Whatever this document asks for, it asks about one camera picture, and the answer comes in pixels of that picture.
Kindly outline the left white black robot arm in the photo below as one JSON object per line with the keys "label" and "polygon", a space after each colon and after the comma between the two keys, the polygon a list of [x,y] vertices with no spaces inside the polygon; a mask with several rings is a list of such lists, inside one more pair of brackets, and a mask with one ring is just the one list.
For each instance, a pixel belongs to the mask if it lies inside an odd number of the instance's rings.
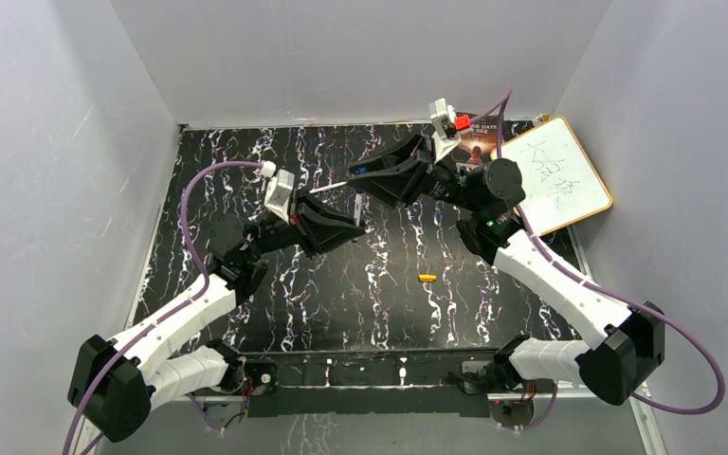
{"label": "left white black robot arm", "polygon": [[219,341],[190,355],[173,354],[216,319],[234,311],[260,286],[266,253],[296,246],[308,257],[364,235],[354,217],[298,191],[286,214],[267,210],[260,220],[222,215],[207,227],[206,273],[135,326],[81,346],[68,402],[113,443],[135,433],[151,411],[203,388],[234,394],[244,385],[241,357]]}

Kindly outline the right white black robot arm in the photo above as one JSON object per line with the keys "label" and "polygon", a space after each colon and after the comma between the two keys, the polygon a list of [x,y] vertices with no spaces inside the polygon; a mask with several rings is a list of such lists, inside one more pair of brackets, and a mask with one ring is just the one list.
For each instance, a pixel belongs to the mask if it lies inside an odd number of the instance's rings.
{"label": "right white black robot arm", "polygon": [[619,406],[664,362],[656,305],[634,309],[601,295],[524,229],[515,213],[525,197],[516,162],[499,158],[460,169],[450,157],[437,156],[431,137],[415,135],[353,162],[348,172],[351,187],[388,206],[427,196],[466,210],[456,228],[467,250],[524,284],[578,333],[571,341],[515,337],[481,373],[484,384],[519,392],[532,380],[568,381]]}

